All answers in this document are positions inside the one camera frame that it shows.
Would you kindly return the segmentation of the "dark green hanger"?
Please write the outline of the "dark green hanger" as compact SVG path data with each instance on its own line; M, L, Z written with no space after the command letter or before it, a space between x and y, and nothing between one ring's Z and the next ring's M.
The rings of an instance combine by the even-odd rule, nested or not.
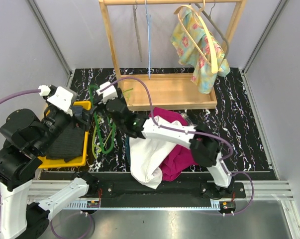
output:
M98 136L99 145L92 142L92 151L93 151L94 158L97 159L96 153L109 154L113 150L113 148L114 148L114 136L115 136L114 131L116 129L116 126L115 126L114 123L110 124L110 119L109 119L109 117L107 117L108 126L110 127L110 133L107 136L107 138L105 140L103 140L102 136L101 136L101 130L100 130L100 122L101 122L102 117L99 116L98 113L94 113L93 117L94 117L94 121L95 121L95 128L94 128L93 138L95 138L96 135ZM110 138L111 138L110 147L108 149L105 149L105 146L106 146L106 144L107 144L107 142Z

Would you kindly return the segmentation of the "lime green hanger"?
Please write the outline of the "lime green hanger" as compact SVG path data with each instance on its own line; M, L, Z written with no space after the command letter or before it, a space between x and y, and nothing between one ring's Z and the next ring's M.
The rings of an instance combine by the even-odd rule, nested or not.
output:
M110 155L117 145L116 136L123 136L122 142L126 141L127 135L121 131L114 121L106 115L104 110L93 114L93 139L91 151L95 161L101 156Z

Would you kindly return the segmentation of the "white garment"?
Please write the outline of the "white garment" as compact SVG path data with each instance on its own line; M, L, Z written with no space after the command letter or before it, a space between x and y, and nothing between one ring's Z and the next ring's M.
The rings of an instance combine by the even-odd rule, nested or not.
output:
M162 182L159 168L177 144L149 137L130 138L130 172L139 183L157 189Z

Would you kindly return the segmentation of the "navy plaid skirt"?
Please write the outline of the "navy plaid skirt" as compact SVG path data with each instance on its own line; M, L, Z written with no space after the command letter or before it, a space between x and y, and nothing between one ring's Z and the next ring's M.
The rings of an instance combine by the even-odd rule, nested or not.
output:
M197 126L196 122L192 120L186 113L181 113L181 116L187 122L188 126Z

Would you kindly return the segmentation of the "magenta dress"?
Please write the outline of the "magenta dress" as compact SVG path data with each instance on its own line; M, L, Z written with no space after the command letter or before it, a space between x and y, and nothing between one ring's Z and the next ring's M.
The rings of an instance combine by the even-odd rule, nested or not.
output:
M182 126L188 126L181 114L177 112L154 108L153 116L160 116L169 123L178 121ZM192 165L198 164L194 162L190 150L176 145L159 166L162 171L162 180L168 182L174 181L183 170Z

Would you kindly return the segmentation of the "colourful floral shirt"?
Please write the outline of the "colourful floral shirt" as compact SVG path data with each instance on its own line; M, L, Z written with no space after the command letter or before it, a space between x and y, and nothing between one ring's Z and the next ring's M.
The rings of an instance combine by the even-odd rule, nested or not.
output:
M189 7L182 7L177 13L179 22L171 35L179 64L194 68L191 81L202 94L211 92L216 78L230 73L224 51L206 24Z

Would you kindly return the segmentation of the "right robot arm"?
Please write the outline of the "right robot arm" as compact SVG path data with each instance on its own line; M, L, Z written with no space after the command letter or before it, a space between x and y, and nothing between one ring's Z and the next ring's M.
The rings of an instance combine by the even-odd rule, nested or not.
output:
M124 97L118 92L97 90L97 94L96 105L104 108L120 130L130 138L145 141L135 144L130 151L131 159L136 160L136 163L131 163L130 172L139 183L156 189L163 178L158 159L167 154L168 148L180 145L189 149L194 161L209 171L218 195L228 197L234 192L234 179L220 156L220 137L205 133L197 127L135 114L128 109Z

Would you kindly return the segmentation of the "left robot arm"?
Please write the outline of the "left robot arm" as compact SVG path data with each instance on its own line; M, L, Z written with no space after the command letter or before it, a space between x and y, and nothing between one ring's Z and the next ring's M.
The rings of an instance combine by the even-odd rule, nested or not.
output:
M79 197L93 197L98 179L80 172L59 192L37 203L27 197L41 158L68 127L88 131L90 111L72 107L69 113L50 107L43 119L32 110L12 112L0 128L5 143L0 150L0 239L36 239L51 220Z

